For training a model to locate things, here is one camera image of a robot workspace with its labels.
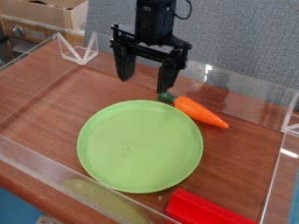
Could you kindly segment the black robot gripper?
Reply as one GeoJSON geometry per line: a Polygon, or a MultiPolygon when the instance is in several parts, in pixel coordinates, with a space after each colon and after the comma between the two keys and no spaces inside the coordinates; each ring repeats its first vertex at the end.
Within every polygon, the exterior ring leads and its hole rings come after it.
{"type": "Polygon", "coordinates": [[[135,26],[113,24],[111,47],[115,54],[116,73],[128,81],[136,69],[136,57],[163,63],[159,68],[156,93],[161,94],[173,86],[180,69],[185,68],[192,45],[173,35],[176,0],[136,0],[135,26]]]}

